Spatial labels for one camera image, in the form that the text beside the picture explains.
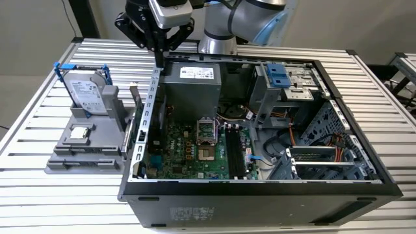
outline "label on power supply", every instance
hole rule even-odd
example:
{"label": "label on power supply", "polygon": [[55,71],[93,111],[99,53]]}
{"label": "label on power supply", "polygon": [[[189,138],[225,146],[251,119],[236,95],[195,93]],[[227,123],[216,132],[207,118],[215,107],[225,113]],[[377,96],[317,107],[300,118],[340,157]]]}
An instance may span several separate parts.
{"label": "label on power supply", "polygon": [[92,114],[107,114],[99,87],[95,82],[72,80],[71,85],[83,109]]}
{"label": "label on power supply", "polygon": [[181,67],[180,78],[213,79],[212,67]]}

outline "label sticker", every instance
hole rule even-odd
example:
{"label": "label sticker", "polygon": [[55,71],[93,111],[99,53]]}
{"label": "label sticker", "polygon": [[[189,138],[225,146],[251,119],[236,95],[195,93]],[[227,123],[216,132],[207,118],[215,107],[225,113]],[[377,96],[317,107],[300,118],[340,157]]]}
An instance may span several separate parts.
{"label": "label sticker", "polygon": [[213,217],[213,207],[171,207],[169,210],[175,221],[205,221]]}
{"label": "label sticker", "polygon": [[92,114],[107,114],[99,87],[95,82],[72,80],[71,85],[83,109]]}
{"label": "label sticker", "polygon": [[180,78],[213,79],[212,67],[181,67]]}
{"label": "label sticker", "polygon": [[253,112],[248,111],[245,118],[247,118],[248,120],[251,120],[252,117],[253,117]]}

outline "blue latch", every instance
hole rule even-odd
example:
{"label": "blue latch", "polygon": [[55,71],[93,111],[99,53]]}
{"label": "blue latch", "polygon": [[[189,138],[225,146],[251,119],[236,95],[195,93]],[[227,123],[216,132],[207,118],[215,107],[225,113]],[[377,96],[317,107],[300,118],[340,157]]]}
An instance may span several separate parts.
{"label": "blue latch", "polygon": [[287,69],[281,64],[268,64],[265,73],[275,88],[288,88],[292,85],[289,77],[287,77]]}

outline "white wall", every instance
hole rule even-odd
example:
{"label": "white wall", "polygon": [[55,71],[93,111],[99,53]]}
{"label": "white wall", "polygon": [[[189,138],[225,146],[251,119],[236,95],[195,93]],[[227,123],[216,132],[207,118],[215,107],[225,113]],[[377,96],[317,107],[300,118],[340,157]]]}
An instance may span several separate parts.
{"label": "white wall", "polygon": [[355,49],[367,63],[416,52],[415,0],[299,0],[283,46]]}
{"label": "white wall", "polygon": [[60,0],[0,0],[0,75],[47,75],[72,38]]}

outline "green circuit board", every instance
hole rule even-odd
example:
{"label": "green circuit board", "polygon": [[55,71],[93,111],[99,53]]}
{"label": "green circuit board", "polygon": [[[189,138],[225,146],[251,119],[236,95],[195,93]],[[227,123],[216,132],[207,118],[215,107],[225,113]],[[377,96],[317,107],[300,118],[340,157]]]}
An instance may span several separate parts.
{"label": "green circuit board", "polygon": [[[159,179],[229,179],[224,128],[220,127],[217,131],[217,143],[212,146],[213,158],[200,160],[203,157],[199,155],[199,149],[207,146],[196,145],[196,125],[168,125],[161,168],[156,173]],[[240,137],[244,139],[244,148],[251,148],[251,143],[247,142],[249,133],[244,128],[240,130]],[[257,179],[255,164],[247,177]]]}

